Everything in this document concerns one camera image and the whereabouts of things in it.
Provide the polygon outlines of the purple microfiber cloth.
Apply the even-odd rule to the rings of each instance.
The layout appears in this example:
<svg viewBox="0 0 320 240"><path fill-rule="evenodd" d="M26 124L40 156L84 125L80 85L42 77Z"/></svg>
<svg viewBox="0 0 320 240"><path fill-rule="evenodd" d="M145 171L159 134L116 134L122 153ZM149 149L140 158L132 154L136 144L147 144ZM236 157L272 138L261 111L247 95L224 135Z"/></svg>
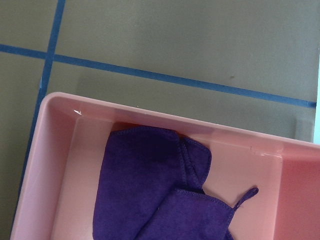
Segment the purple microfiber cloth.
<svg viewBox="0 0 320 240"><path fill-rule="evenodd" d="M230 240L249 189L229 206L203 191L211 151L175 131L138 126L110 133L93 213L95 240Z"/></svg>

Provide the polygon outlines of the pink plastic bin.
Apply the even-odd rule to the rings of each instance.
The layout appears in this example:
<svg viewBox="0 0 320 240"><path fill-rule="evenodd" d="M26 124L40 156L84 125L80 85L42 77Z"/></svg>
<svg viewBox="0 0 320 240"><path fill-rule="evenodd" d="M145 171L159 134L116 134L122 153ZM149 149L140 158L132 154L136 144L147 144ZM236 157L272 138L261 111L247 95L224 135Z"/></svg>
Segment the pink plastic bin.
<svg viewBox="0 0 320 240"><path fill-rule="evenodd" d="M317 240L320 147L55 92L13 240Z"/></svg>

